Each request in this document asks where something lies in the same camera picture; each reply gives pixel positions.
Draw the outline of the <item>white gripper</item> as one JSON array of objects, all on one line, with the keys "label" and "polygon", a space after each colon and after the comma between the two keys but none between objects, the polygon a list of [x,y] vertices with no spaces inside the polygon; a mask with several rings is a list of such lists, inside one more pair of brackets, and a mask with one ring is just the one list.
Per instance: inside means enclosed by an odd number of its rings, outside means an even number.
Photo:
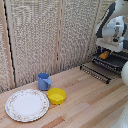
[{"label": "white gripper", "polygon": [[98,38],[96,45],[100,46],[99,53],[102,53],[102,48],[109,49],[109,55],[111,51],[120,52],[123,49],[123,37],[118,38],[116,41],[113,41],[111,38]]}]

